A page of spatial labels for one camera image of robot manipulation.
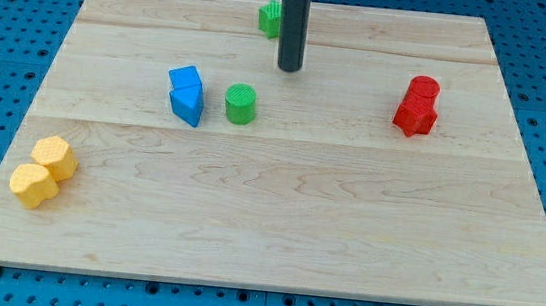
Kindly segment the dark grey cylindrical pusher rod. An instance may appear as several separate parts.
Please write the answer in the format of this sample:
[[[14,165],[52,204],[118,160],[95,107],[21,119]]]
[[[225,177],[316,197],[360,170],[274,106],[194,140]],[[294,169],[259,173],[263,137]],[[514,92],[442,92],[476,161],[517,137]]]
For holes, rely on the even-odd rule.
[[[295,73],[303,66],[312,0],[282,0],[277,66]]]

